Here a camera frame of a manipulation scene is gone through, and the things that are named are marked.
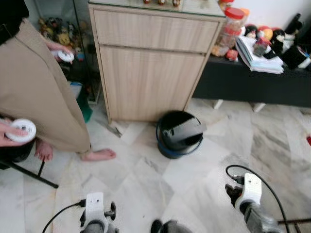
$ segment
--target black trash can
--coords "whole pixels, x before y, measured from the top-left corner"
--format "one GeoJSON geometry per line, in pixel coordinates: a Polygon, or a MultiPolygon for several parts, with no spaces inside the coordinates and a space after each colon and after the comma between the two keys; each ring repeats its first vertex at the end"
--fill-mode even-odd
{"type": "Polygon", "coordinates": [[[168,140],[165,135],[166,130],[180,125],[191,118],[196,117],[183,111],[171,111],[158,121],[156,127],[156,138],[158,141],[158,148],[164,156],[170,159],[177,159],[183,155],[190,154],[199,148],[203,140],[203,133],[174,143],[168,140]]]}

